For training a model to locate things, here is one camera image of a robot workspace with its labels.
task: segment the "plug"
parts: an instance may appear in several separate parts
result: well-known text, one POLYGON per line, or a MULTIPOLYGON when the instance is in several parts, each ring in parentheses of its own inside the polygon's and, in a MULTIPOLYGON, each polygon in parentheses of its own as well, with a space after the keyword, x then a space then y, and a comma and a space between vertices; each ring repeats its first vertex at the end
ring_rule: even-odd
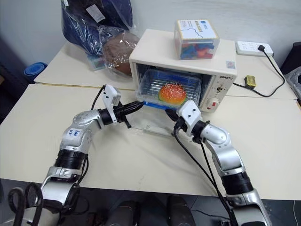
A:
POLYGON ((263 45, 259 45, 258 50, 264 52, 265 47, 263 45))

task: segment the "black cable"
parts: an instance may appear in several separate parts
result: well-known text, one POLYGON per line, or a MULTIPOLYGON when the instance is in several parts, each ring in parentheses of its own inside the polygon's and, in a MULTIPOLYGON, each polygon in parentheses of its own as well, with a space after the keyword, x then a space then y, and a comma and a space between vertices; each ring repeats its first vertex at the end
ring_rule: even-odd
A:
POLYGON ((277 91, 277 89, 279 89, 281 86, 284 85, 284 83, 285 83, 285 78, 281 75, 281 73, 280 73, 280 72, 277 70, 277 68, 274 66, 273 62, 271 61, 271 59, 269 58, 269 56, 268 56, 268 55, 266 54, 266 52, 264 51, 264 47, 263 47, 263 48, 260 48, 260 46, 259 46, 259 47, 258 47, 258 50, 260 50, 261 52, 263 52, 264 55, 268 58, 269 62, 271 63, 271 65, 273 66, 273 68, 275 69, 275 71, 276 71, 276 72, 280 75, 280 77, 282 78, 282 83, 281 83, 278 87, 276 87, 276 89, 275 89, 271 94, 269 94, 269 95, 264 95, 264 94, 262 94, 262 93, 260 93, 260 92, 258 92, 258 91, 256 91, 256 90, 254 90, 254 89, 251 89, 251 88, 248 88, 248 87, 246 87, 246 86, 237 84, 237 83, 235 83, 235 82, 234 82, 233 84, 236 85, 236 86, 239 86, 239 87, 248 89, 248 90, 250 90, 250 91, 252 91, 252 92, 258 94, 259 96, 262 96, 262 97, 271 97, 271 96, 277 91))
POLYGON ((100 88, 99 92, 97 93, 97 95, 96 95, 96 97, 95 97, 95 99, 94 99, 94 101, 93 101, 93 103, 92 103, 91 110, 94 109, 95 103, 96 103, 96 101, 97 101, 99 95, 101 94, 101 92, 104 90, 104 88, 105 88, 105 86, 102 86, 102 87, 100 88))
POLYGON ((210 215, 210 214, 205 213, 205 212, 203 212, 203 211, 201 211, 201 210, 192 210, 192 211, 200 212, 200 213, 202 213, 202 214, 204 214, 204 215, 206 215, 206 216, 213 217, 213 218, 223 218, 223 219, 226 219, 226 220, 230 220, 230 218, 226 218, 226 217, 219 216, 219 215, 210 215))
POLYGON ((33 188, 36 195, 37 195, 37 205, 36 205, 36 211, 34 213, 34 216, 33 216, 33 220, 32 220, 32 226, 37 226, 38 223, 39 223, 39 220, 40 220, 40 217, 41 217, 41 214, 42 214, 42 210, 43 210, 43 205, 44 205, 44 200, 43 200, 43 193, 41 191, 41 188, 34 182, 31 182, 25 189, 25 197, 26 197, 26 200, 27 200, 27 207, 29 208, 29 202, 28 202, 28 193, 29 193, 29 190, 33 188))
POLYGON ((211 166, 210 166, 209 161, 208 161, 208 158, 207 158, 207 154, 206 154, 206 152, 205 152, 205 148, 204 148, 204 146, 203 146, 202 143, 200 143, 200 144, 201 144, 202 151, 203 151, 203 154, 204 154, 204 157, 205 157, 207 166, 208 166, 208 168, 209 168, 209 171, 210 171, 212 180, 213 180, 213 182, 214 182, 214 184, 215 184, 215 189, 216 189, 216 192, 217 192, 217 194, 218 194, 218 197, 220 198, 220 200, 221 200, 221 202, 222 202, 222 205, 224 206, 225 210, 227 211, 227 213, 228 213, 228 215, 229 215, 229 217, 230 217, 231 224, 234 225, 233 214, 232 214, 232 212, 231 212, 229 206, 227 205, 227 203, 226 203, 224 197, 222 196, 220 190, 218 189, 217 183, 216 183, 216 181, 215 181, 214 175, 213 175, 212 170, 211 170, 211 166))
POLYGON ((74 215, 82 215, 82 214, 88 212, 88 210, 90 209, 90 202, 89 202, 89 200, 86 199, 86 198, 85 198, 84 196, 82 196, 82 195, 79 195, 79 198, 82 198, 83 200, 85 200, 87 206, 86 206, 85 210, 83 210, 82 212, 73 212, 72 214, 74 214, 74 215))
POLYGON ((26 198, 24 196, 23 190, 19 187, 13 188, 8 193, 8 205, 10 209, 16 214, 13 226, 19 226, 22 223, 23 215, 25 211, 26 198), (14 204, 14 195, 17 194, 18 197, 18 207, 16 208, 14 204))
POLYGON ((208 162, 208 159, 207 159, 207 155, 205 153, 205 149, 204 149, 204 146, 201 144, 201 147, 203 149, 203 153, 205 155, 205 159, 206 159, 206 162, 207 162, 207 165, 208 165, 208 168, 210 170, 210 173, 213 177, 213 179, 210 178, 210 176, 208 175, 208 173, 206 172, 206 170, 199 164, 199 162, 192 156, 192 154, 188 151, 188 149, 184 146, 184 144, 179 140, 178 138, 178 135, 177 135, 177 129, 178 128, 181 128, 181 126, 185 123, 184 119, 179 119, 177 120, 175 126, 174 126, 174 137, 175 139, 177 140, 177 142, 180 144, 180 146, 185 150, 185 152, 190 156, 190 158, 192 158, 192 160, 201 168, 201 170, 205 173, 205 175, 208 177, 208 179, 210 180, 211 184, 214 186, 214 188, 216 189, 216 192, 218 194, 218 197, 220 198, 221 202, 222 202, 222 205, 224 206, 225 210, 227 211, 229 217, 230 217, 230 221, 231 221, 231 224, 232 225, 235 225, 234 224, 234 219, 233 219, 233 214, 229 208, 229 206, 227 205, 226 201, 224 200, 221 192, 219 191, 218 187, 217 187, 217 184, 216 184, 216 181, 214 179, 214 176, 213 176, 213 173, 211 171, 211 167, 209 165, 209 162, 208 162))
POLYGON ((174 137, 177 140, 177 142, 179 143, 179 145, 185 150, 185 152, 190 156, 190 158, 201 168, 201 170, 203 171, 203 173, 210 180, 211 184, 213 184, 213 186, 215 187, 215 185, 213 183, 213 180, 210 178, 210 176, 208 175, 208 173, 206 172, 206 170, 201 166, 201 164, 199 164, 199 162, 192 156, 192 154, 188 151, 188 149, 184 146, 184 144, 182 144, 182 142, 179 140, 176 130, 177 130, 177 128, 175 126, 174 127, 174 137))
POLYGON ((89 158, 88 158, 88 154, 86 154, 85 160, 84 160, 84 163, 83 163, 83 167, 82 167, 82 175, 80 176, 80 179, 77 182, 78 184, 80 184, 81 181, 84 179, 85 175, 88 172, 88 169, 89 169, 89 158))

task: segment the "power cord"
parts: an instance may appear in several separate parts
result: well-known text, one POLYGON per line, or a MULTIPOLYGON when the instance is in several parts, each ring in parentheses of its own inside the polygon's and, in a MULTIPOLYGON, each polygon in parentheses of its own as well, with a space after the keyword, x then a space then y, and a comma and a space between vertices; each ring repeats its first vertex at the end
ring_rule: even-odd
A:
POLYGON ((277 68, 275 67, 275 65, 273 64, 273 62, 271 61, 271 59, 269 58, 269 56, 267 55, 267 53, 264 51, 264 49, 265 49, 265 48, 264 48, 263 45, 260 45, 260 46, 258 47, 258 50, 264 53, 264 55, 267 57, 267 59, 269 60, 269 62, 271 63, 271 65, 273 66, 273 68, 275 69, 275 71, 276 71, 276 72, 279 74, 279 76, 282 78, 282 83, 281 83, 278 87, 276 87, 276 89, 275 89, 271 94, 269 94, 269 95, 264 95, 264 94, 262 94, 262 93, 260 93, 260 92, 258 92, 258 91, 256 91, 256 90, 254 90, 254 89, 251 89, 251 88, 248 88, 248 87, 246 87, 246 86, 237 84, 237 83, 235 83, 235 82, 234 82, 233 84, 236 85, 236 86, 239 86, 239 87, 241 87, 241 88, 248 89, 248 90, 250 90, 250 91, 252 91, 252 92, 258 94, 259 96, 262 96, 262 97, 271 97, 271 96, 277 91, 277 89, 279 89, 281 86, 283 86, 283 84, 285 83, 285 78, 284 78, 284 77, 282 76, 282 74, 277 70, 277 68))
POLYGON ((204 149, 204 146, 202 145, 201 143, 201 147, 203 149, 203 153, 204 153, 204 156, 205 156, 205 159, 206 159, 206 162, 207 162, 207 165, 208 165, 208 168, 209 168, 209 171, 211 173, 211 176, 212 176, 212 179, 211 177, 208 175, 208 173, 206 172, 206 170, 199 164, 199 162, 192 156, 192 154, 190 153, 190 151, 184 146, 184 144, 179 140, 178 138, 178 135, 177 135, 177 130, 185 123, 184 119, 183 118, 179 118, 174 126, 174 137, 176 139, 176 141, 179 143, 179 145, 185 150, 185 152, 190 156, 190 158, 201 168, 201 170, 203 171, 203 173, 207 176, 207 178, 209 179, 209 181, 211 182, 211 184, 214 186, 214 188, 216 189, 216 192, 222 202, 222 205, 224 206, 225 210, 227 211, 228 215, 229 215, 229 218, 230 218, 230 221, 231 221, 231 224, 232 225, 235 225, 234 222, 234 218, 233 218, 233 214, 229 208, 229 206, 227 205, 226 201, 224 200, 221 192, 219 191, 218 187, 217 187, 217 184, 216 184, 216 181, 214 179, 214 176, 213 176, 213 173, 212 173, 212 170, 211 170, 211 167, 209 165, 209 162, 208 162, 208 159, 207 159, 207 155, 205 153, 205 149, 204 149))

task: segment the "sticker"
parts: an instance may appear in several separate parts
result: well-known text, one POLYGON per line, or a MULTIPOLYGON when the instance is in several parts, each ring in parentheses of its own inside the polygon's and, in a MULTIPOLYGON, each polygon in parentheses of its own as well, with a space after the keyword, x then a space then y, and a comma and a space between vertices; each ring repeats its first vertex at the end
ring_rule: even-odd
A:
POLYGON ((80 135, 82 129, 74 129, 74 128, 71 128, 69 131, 68 131, 68 135, 71 136, 71 137, 77 137, 80 135))
POLYGON ((65 6, 69 6, 68 0, 63 0, 65 6))
POLYGON ((86 8, 86 11, 91 15, 96 23, 105 19, 105 16, 101 13, 99 8, 95 4, 86 8))
POLYGON ((227 68, 236 69, 234 61, 226 61, 227 68))
POLYGON ((183 39, 216 39, 218 38, 208 20, 178 20, 183 39))

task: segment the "box of colorful blocks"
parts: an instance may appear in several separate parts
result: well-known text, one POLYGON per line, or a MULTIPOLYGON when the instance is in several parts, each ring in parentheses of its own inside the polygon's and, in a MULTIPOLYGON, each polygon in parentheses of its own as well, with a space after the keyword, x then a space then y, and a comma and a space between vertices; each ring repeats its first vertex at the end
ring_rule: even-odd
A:
POLYGON ((220 38, 208 20, 177 20, 174 42, 180 60, 211 59, 220 38))

